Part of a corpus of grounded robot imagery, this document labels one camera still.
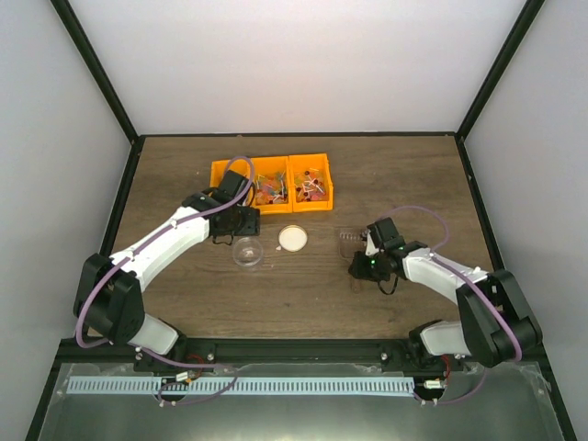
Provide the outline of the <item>clear plastic jar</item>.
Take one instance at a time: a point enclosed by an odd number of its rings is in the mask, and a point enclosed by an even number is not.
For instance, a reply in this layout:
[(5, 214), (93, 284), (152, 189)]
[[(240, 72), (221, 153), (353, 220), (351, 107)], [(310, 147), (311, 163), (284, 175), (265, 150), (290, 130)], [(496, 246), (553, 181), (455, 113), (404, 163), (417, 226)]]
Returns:
[(254, 237), (240, 238), (232, 244), (232, 259), (243, 270), (255, 270), (263, 263), (263, 245)]

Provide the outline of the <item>brown plastic scoop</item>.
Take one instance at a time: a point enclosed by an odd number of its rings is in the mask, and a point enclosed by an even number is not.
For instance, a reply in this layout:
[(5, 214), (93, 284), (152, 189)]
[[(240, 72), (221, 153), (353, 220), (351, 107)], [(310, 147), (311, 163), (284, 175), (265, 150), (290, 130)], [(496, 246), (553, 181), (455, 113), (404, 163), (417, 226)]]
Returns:
[(355, 252), (365, 252), (367, 241), (361, 227), (343, 227), (337, 230), (338, 252), (345, 261), (346, 268), (353, 262)]

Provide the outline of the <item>orange bin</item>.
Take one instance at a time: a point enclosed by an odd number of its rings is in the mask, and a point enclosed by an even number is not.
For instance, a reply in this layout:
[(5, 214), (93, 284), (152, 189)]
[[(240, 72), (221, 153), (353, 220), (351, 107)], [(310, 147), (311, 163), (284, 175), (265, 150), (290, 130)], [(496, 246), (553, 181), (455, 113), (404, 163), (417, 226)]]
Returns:
[(292, 212), (292, 197), (288, 187), (289, 161), (287, 156), (254, 157), (253, 207), (262, 215), (281, 215)]
[(291, 155), (288, 166), (288, 196), (295, 213), (334, 208), (334, 183), (326, 153)]
[(210, 167), (209, 185), (211, 187), (217, 187), (228, 170), (248, 179), (251, 173), (251, 165), (254, 166), (254, 175), (256, 175), (259, 167), (255, 163), (255, 158), (248, 158), (247, 160), (237, 159), (231, 164), (229, 164), (229, 160), (213, 161)]

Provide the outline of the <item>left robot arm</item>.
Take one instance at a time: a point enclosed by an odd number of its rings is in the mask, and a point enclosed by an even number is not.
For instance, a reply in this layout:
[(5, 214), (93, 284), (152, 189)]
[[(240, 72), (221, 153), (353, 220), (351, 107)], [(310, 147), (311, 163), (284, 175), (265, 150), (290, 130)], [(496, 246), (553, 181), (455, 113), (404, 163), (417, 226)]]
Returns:
[(145, 312), (143, 292), (181, 254), (208, 239), (256, 236), (260, 210), (246, 202), (252, 177), (233, 170), (220, 183), (187, 197), (171, 217), (135, 244), (110, 256), (93, 254), (83, 265), (73, 313), (82, 348), (133, 345), (155, 353), (166, 370), (187, 360), (179, 332)]

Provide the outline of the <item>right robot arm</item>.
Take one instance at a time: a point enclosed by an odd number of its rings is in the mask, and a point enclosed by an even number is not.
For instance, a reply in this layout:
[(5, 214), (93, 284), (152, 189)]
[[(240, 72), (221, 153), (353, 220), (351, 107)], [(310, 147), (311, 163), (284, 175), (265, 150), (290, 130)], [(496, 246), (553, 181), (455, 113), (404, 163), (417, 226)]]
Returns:
[(455, 322), (436, 321), (410, 333), (408, 357), (427, 370), (441, 356), (464, 356), (493, 368), (519, 361), (543, 341), (543, 332), (515, 276), (506, 269), (487, 272), (458, 264), (432, 247), (406, 242), (390, 218), (368, 225), (360, 236), (348, 273), (382, 285), (399, 280), (431, 289), (458, 307)]

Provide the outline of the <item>gold jar lid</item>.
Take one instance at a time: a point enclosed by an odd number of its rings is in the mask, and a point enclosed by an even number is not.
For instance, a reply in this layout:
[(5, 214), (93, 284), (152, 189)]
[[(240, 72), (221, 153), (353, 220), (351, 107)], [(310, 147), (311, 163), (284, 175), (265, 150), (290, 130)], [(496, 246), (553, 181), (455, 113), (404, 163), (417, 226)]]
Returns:
[(308, 234), (298, 225), (289, 225), (280, 231), (277, 239), (281, 250), (296, 253), (306, 246)]

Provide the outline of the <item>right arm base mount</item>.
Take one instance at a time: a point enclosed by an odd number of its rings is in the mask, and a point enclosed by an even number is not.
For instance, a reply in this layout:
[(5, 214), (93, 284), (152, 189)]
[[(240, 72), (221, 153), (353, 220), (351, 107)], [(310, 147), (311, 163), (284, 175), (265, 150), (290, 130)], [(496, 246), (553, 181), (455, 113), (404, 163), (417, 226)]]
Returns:
[(447, 367), (459, 367), (459, 362), (444, 356), (432, 356), (424, 346), (410, 338), (387, 339), (378, 345), (379, 360), (385, 371), (404, 375), (443, 374)]

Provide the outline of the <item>black aluminium frame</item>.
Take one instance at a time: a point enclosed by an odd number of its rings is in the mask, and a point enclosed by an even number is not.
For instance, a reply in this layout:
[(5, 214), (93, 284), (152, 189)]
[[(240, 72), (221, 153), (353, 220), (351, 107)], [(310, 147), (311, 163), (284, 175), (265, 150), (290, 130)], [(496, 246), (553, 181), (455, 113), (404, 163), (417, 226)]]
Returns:
[[(130, 121), (128, 113), (124, 109), (113, 84), (108, 78), (107, 72), (99, 60), (90, 39), (87, 37), (84, 28), (68, 1), (53, 1), (52, 6), (68, 32), (73, 44), (82, 56), (86, 67), (89, 69), (94, 80), (110, 109), (117, 119), (120, 127), (130, 143), (130, 150), (127, 162), (122, 175), (121, 183), (111, 210), (107, 229), (100, 247), (101, 252), (112, 250), (116, 234), (125, 209), (132, 180), (135, 176), (140, 161), (140, 154), (145, 143), (145, 136), (140, 135)], [(481, 112), (490, 100), (492, 93), (503, 77), (506, 68), (514, 58), (516, 51), (524, 40), (531, 25), (534, 23), (543, 4), (540, 1), (527, 1), (524, 3), (521, 12), (507, 35), (492, 67), (478, 93), (476, 94), (469, 110), (457, 131), (450, 135), (453, 137), (458, 155), (466, 175), (469, 192), (481, 225), (482, 234), (494, 268), (504, 266), (503, 258), (498, 248), (495, 235), (487, 210), (484, 206), (482, 195), (474, 174), (465, 140), (471, 133)], [(229, 355), (235, 355), (240, 361), (253, 361), (259, 359), (263, 363), (270, 361), (372, 361), (375, 358), (376, 348), (385, 344), (382, 339), (220, 339), (219, 345)], [(560, 394), (560, 389), (552, 372), (547, 353), (544, 346), (531, 351), (525, 357), (527, 361), (537, 361), (542, 374), (546, 376), (551, 387), (549, 399), (554, 407), (558, 420), (558, 427), (566, 440), (573, 440), (576, 437), (570, 416)], [(40, 401), (31, 421), (26, 439), (28, 441), (40, 439), (40, 432), (45, 417), (50, 407), (50, 393), (56, 384), (58, 368), (67, 362), (122, 362), (130, 360), (130, 350), (109, 347), (98, 349), (82, 349), (72, 338), (63, 339), (60, 342), (57, 355), (51, 367), (46, 385), (40, 397)]]

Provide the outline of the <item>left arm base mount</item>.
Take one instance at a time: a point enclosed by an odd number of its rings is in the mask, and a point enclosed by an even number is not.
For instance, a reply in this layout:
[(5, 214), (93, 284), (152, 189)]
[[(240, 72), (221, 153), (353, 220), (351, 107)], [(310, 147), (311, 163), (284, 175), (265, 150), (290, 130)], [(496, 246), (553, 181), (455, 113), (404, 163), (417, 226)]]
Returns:
[[(185, 367), (170, 365), (148, 355), (135, 345), (132, 348), (137, 354), (141, 354), (141, 358), (134, 362), (134, 369), (138, 372), (172, 374), (180, 370), (186, 370)], [(177, 341), (172, 350), (164, 355), (164, 358), (180, 364), (212, 364), (216, 360), (216, 353), (217, 345), (212, 340), (188, 338), (182, 342)]]

